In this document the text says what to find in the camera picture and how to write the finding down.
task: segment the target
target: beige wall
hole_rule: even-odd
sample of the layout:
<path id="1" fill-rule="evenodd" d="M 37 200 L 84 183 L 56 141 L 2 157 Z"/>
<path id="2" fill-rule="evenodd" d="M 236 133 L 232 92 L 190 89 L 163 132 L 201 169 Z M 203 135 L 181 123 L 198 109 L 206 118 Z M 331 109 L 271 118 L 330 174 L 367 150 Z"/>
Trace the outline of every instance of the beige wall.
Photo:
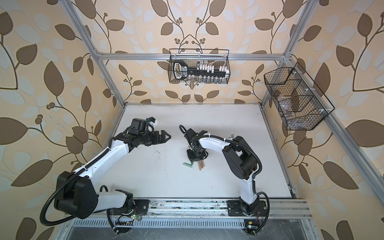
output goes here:
<path id="1" fill-rule="evenodd" d="M 57 176 L 100 152 L 120 110 L 103 95 L 105 81 L 71 32 L 74 27 L 60 4 L 48 3 L 0 3 L 1 41 L 6 49 L 0 47 L 2 239 L 50 237 L 58 227 L 43 226 L 39 214 Z M 74 72 L 74 60 L 84 55 L 82 68 Z M 82 133 L 85 127 L 90 133 Z M 73 137 L 74 131 L 81 142 Z M 48 220 L 62 216 L 49 207 Z"/>
<path id="2" fill-rule="evenodd" d="M 381 174 L 383 10 L 378 0 L 321 0 L 293 56 L 325 91 L 337 117 Z M 273 103 L 266 112 L 298 196 L 307 200 L 320 235 L 325 240 L 382 239 L 384 208 L 327 125 L 286 131 Z"/>
<path id="3" fill-rule="evenodd" d="M 98 51 L 108 53 L 161 53 L 179 47 L 283 53 L 304 8 L 303 0 L 289 1 L 284 8 L 281 0 L 73 2 Z"/>
<path id="4" fill-rule="evenodd" d="M 318 6 L 295 48 L 307 72 L 319 78 L 336 116 L 384 174 L 384 2 L 329 1 Z M 308 30 L 320 26 L 318 35 Z"/>
<path id="5" fill-rule="evenodd" d="M 168 67 L 165 61 L 111 60 L 107 67 L 128 103 L 258 103 L 266 91 L 263 75 L 276 68 L 273 61 L 232 61 L 228 84 L 172 84 L 164 64 Z"/>

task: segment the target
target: wire basket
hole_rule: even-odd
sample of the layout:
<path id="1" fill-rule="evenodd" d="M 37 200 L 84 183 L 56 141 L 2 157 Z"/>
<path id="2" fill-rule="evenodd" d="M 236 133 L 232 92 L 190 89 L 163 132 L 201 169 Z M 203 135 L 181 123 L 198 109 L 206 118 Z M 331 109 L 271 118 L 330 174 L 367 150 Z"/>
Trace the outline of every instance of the wire basket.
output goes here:
<path id="1" fill-rule="evenodd" d="M 304 82 L 300 75 L 302 69 L 296 64 L 293 68 L 278 68 L 264 74 L 265 85 L 287 130 L 313 130 L 334 110 L 333 104 L 309 75 L 314 86 Z M 314 92 L 324 96 L 330 105 L 324 106 Z"/>
<path id="2" fill-rule="evenodd" d="M 231 75 L 229 50 L 176 49 L 169 50 L 168 77 L 170 83 L 228 84 Z"/>

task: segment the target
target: ventilation grate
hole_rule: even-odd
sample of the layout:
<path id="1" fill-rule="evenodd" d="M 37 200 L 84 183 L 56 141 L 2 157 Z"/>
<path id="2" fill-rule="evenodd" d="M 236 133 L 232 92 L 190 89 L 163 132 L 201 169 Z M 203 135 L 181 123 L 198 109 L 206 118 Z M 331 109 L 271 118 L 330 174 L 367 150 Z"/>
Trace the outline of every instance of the ventilation grate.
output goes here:
<path id="1" fill-rule="evenodd" d="M 109 227 L 108 220 L 104 218 L 89 218 L 86 220 L 75 220 L 74 227 Z M 143 218 L 141 221 L 135 220 L 133 227 L 137 228 L 244 228 L 243 219 L 178 219 L 163 218 L 153 220 Z"/>

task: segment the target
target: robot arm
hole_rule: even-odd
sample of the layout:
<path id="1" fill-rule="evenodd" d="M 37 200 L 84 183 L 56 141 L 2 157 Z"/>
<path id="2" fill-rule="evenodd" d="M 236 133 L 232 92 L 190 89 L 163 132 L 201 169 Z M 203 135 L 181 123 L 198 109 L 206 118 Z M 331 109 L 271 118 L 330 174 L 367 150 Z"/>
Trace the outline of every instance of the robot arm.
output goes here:
<path id="1" fill-rule="evenodd" d="M 164 130 L 159 134 L 154 131 L 157 121 L 154 118 L 133 119 L 131 126 L 114 137 L 108 147 L 87 164 L 74 172 L 63 172 L 56 183 L 56 191 L 47 200 L 40 213 L 43 225 L 52 226 L 78 217 L 84 219 L 93 212 L 124 207 L 129 213 L 133 208 L 133 195 L 123 190 L 96 193 L 94 186 L 99 179 L 123 156 L 138 145 L 155 145 L 167 142 L 171 136 Z M 54 207 L 72 215 L 71 217 L 50 222 L 45 213 L 50 203 L 55 200 Z"/>
<path id="2" fill-rule="evenodd" d="M 259 196 L 254 179 L 261 172 L 262 164 L 247 142 L 240 136 L 224 139 L 211 135 L 207 131 L 196 133 L 191 128 L 186 130 L 182 125 L 179 127 L 188 141 L 190 149 L 187 150 L 187 156 L 191 162 L 207 158 L 206 149 L 224 155 L 232 173 L 240 180 L 240 201 L 242 201 L 243 212 L 247 215 L 255 213 Z"/>

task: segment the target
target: white tabletop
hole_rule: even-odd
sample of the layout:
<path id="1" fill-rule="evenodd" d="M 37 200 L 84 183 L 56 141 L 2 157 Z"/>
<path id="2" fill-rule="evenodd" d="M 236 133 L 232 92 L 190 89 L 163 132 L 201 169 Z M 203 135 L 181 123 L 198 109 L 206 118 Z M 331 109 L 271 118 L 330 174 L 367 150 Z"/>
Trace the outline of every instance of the white tabletop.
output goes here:
<path id="1" fill-rule="evenodd" d="M 225 157 L 212 150 L 199 171 L 189 162 L 187 140 L 179 125 L 195 132 L 206 130 L 220 137 L 242 136 L 260 158 L 263 170 L 256 176 L 256 191 L 269 197 L 291 197 L 258 105 L 128 105 L 116 134 L 130 126 L 134 118 L 156 118 L 156 131 L 165 130 L 172 138 L 165 144 L 139 146 L 115 163 L 100 179 L 96 189 L 122 189 L 134 197 L 239 197 L 239 179 L 231 172 Z"/>

